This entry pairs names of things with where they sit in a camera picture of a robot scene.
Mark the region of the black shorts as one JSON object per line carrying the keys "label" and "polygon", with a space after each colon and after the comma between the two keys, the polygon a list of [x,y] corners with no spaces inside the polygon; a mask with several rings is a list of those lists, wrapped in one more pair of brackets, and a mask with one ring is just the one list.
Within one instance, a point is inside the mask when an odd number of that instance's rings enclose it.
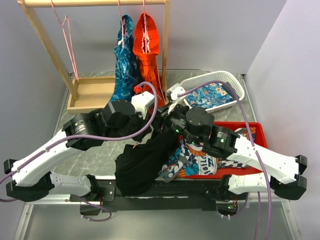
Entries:
{"label": "black shorts", "polygon": [[163,126],[157,113],[152,121],[153,133],[144,144],[126,144],[115,160],[115,184],[123,196],[138,195],[148,190],[158,177],[163,164],[178,148],[178,135]]}

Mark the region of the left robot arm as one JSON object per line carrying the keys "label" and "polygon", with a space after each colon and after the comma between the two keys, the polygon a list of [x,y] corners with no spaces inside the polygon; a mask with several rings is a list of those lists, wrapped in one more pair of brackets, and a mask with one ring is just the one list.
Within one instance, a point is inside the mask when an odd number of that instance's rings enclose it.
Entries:
{"label": "left robot arm", "polygon": [[48,195],[70,194],[87,201],[94,201],[101,193],[96,177],[92,174],[69,176],[55,173],[53,168],[64,160],[100,147],[104,142],[127,139],[141,141],[151,131],[156,117],[155,100],[129,102],[118,99],[103,108],[89,113],[79,113],[66,122],[47,143],[29,156],[8,159],[4,162],[7,202],[33,202]]}

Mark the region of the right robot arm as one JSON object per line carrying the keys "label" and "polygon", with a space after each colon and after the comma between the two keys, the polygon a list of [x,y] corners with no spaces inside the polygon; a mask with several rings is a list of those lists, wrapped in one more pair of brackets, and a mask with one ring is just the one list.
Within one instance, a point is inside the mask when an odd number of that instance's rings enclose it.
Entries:
{"label": "right robot arm", "polygon": [[219,194],[224,199],[249,192],[274,192],[280,198],[298,200],[307,190],[302,175],[308,159],[303,155],[286,156],[263,146],[252,144],[245,136],[214,123],[214,116],[202,107],[188,108],[178,104],[160,117],[166,127],[203,151],[222,160],[248,165],[260,173],[227,174],[221,179]]}

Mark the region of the blue patterned shorts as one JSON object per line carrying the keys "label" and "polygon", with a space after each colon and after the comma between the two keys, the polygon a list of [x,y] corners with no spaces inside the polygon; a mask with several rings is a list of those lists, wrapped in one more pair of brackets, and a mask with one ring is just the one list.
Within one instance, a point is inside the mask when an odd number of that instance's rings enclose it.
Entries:
{"label": "blue patterned shorts", "polygon": [[115,86],[110,102],[123,99],[131,101],[135,95],[134,87],[141,82],[138,60],[133,53],[134,46],[134,23],[132,18],[125,14],[124,22],[124,48],[122,48],[121,26],[117,36],[117,45],[113,49],[115,55]]}

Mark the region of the pink hanger under orange shorts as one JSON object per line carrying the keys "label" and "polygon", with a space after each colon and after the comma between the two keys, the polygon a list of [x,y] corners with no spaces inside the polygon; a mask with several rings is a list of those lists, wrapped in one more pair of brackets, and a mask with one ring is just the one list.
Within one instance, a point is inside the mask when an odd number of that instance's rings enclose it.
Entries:
{"label": "pink hanger under orange shorts", "polygon": [[147,16],[146,16],[146,10],[145,10],[145,0],[142,1],[143,5],[143,25],[144,25],[144,52],[146,54],[150,53],[150,38],[149,38],[149,33],[147,29]]}

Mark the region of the orange shorts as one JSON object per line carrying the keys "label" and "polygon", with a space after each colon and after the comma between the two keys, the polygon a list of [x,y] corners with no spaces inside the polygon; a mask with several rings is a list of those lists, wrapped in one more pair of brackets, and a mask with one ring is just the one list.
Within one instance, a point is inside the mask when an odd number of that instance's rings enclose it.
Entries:
{"label": "orange shorts", "polygon": [[157,66],[157,55],[160,52],[159,33],[153,18],[147,12],[145,12],[145,14],[147,19],[147,30],[150,39],[150,53],[145,53],[143,13],[140,15],[134,30],[135,39],[133,42],[133,53],[137,57],[141,77],[145,82],[149,82],[155,87],[158,99],[158,106],[162,107],[166,103],[162,89],[163,81],[159,77],[159,71]]}

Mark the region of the pink hanger under blue shorts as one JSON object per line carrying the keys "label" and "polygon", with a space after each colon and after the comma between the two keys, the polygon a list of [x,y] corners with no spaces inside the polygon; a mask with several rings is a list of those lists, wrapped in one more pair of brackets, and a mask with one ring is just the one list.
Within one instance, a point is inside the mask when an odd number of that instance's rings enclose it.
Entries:
{"label": "pink hanger under blue shorts", "polygon": [[118,10],[119,10],[119,17],[120,17],[120,26],[121,26],[121,40],[120,43],[122,44],[122,48],[125,46],[125,32],[124,32],[124,20],[121,11],[121,3],[120,0],[117,0]]}

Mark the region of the blue floral cloth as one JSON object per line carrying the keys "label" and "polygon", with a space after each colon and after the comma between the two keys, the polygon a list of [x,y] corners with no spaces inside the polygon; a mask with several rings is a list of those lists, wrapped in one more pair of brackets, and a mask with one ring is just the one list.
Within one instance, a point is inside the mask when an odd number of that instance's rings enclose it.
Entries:
{"label": "blue floral cloth", "polygon": [[210,109],[233,101],[233,97],[227,93],[220,83],[211,83],[203,86],[185,98],[192,107]]}

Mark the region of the wooden clothes rack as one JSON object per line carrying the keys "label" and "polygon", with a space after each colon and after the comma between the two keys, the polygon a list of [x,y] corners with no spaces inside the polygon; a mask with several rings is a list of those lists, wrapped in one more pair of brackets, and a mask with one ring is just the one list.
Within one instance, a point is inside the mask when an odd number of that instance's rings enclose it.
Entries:
{"label": "wooden clothes rack", "polygon": [[94,109],[104,107],[114,91],[115,77],[78,77],[76,61],[74,57],[71,57],[71,65],[75,75],[75,78],[71,79],[56,47],[42,25],[35,8],[164,5],[161,87],[163,90],[167,89],[166,73],[171,6],[169,0],[19,0],[17,3],[27,17],[30,25],[33,27],[39,40],[42,42],[42,45],[46,49],[51,61],[69,90],[67,111],[71,114],[88,113]]}

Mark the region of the white plastic basket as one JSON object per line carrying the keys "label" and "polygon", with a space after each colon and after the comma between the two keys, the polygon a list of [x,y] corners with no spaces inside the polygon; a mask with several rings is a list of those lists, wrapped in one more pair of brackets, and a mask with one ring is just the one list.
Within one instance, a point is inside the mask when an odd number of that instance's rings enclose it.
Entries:
{"label": "white plastic basket", "polygon": [[[238,98],[240,100],[242,100],[245,96],[245,92],[243,87],[241,86],[240,82],[236,79],[236,77],[234,75],[232,75],[231,73],[227,72],[227,71],[215,71],[215,72],[210,72],[210,73],[205,73],[202,75],[198,75],[195,77],[191,77],[188,79],[183,80],[180,85],[186,90],[189,91],[203,83],[209,82],[209,81],[222,81],[222,82],[226,82],[228,84],[230,84],[232,86],[232,88],[234,89],[234,91],[237,93]],[[187,101],[184,99],[184,102],[187,106],[191,107]],[[229,103],[225,103],[222,104],[220,106],[216,106],[213,108],[208,108],[205,109],[208,113],[213,113],[216,112],[218,110],[223,110],[226,108],[229,108],[233,105],[235,105],[237,103],[237,101],[233,98],[233,101],[229,102]]]}

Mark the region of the red plastic tray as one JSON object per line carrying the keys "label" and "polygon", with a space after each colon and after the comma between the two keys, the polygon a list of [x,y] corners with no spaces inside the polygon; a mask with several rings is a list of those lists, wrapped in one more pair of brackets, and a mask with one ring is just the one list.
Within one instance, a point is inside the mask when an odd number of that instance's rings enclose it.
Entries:
{"label": "red plastic tray", "polygon": [[[239,121],[215,121],[215,125],[230,129],[232,131],[236,131],[239,128],[245,128],[245,122]],[[249,122],[249,126],[254,130],[254,143],[256,145],[262,146],[264,148],[268,148],[268,144],[265,138],[265,134],[263,131],[263,127],[258,122]],[[185,179],[214,179],[220,180],[224,175],[251,175],[261,173],[261,170],[253,168],[251,166],[246,168],[218,168],[215,175],[191,175],[185,176]]]}

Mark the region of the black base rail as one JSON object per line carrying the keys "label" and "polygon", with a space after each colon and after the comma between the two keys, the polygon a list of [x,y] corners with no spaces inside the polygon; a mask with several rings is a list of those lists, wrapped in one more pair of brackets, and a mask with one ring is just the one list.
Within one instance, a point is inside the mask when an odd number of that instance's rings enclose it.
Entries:
{"label": "black base rail", "polygon": [[133,180],[98,180],[99,192],[93,198],[106,211],[192,210],[215,211],[217,202],[244,200],[227,190],[225,182],[215,179],[184,179],[164,182],[152,180],[138,184]]}

